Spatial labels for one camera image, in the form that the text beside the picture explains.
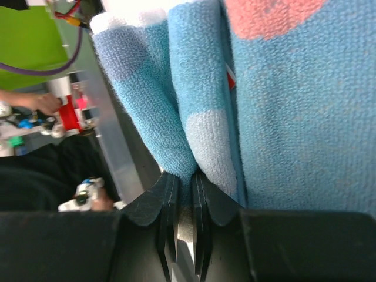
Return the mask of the operator hand lower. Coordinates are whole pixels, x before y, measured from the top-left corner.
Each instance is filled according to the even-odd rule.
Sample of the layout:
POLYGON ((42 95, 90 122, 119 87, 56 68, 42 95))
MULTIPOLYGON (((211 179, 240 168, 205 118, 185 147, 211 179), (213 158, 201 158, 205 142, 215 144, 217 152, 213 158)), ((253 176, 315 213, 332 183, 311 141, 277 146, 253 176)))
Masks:
POLYGON ((111 211, 114 209, 114 202, 108 197, 101 197, 93 200, 92 202, 92 211, 103 212, 111 211))

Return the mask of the operator hand upper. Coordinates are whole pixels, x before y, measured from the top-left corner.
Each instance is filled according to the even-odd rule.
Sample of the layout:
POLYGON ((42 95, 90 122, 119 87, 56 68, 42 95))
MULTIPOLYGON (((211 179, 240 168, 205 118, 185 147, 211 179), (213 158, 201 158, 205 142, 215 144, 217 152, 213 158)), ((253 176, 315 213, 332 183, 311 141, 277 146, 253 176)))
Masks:
POLYGON ((51 93, 37 94, 1 90, 1 101, 13 107, 39 110, 48 116, 52 116, 62 106, 61 100, 51 93))

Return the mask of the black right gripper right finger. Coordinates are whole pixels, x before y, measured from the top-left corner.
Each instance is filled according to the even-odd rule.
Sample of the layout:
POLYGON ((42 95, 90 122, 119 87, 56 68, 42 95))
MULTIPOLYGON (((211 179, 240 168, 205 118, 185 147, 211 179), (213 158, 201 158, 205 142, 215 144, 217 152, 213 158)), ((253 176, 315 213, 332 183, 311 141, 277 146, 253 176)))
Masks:
POLYGON ((245 209, 191 180, 201 281, 374 281, 375 220, 363 213, 245 209))

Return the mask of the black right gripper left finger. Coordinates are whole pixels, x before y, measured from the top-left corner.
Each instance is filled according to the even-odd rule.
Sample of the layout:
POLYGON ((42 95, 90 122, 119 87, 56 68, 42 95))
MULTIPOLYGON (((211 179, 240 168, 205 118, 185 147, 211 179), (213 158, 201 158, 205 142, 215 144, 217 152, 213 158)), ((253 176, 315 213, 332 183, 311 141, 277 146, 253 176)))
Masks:
POLYGON ((163 173, 122 210, 3 212, 2 281, 170 281, 179 179, 163 173))

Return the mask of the blue orange patterned towel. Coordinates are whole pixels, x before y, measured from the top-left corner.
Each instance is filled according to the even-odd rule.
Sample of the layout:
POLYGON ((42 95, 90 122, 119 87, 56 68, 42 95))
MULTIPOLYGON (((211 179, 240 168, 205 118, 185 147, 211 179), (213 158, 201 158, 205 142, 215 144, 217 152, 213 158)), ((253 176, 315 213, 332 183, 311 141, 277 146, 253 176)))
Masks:
POLYGON ((375 214, 374 1, 120 1, 90 27, 165 171, 254 209, 375 214))

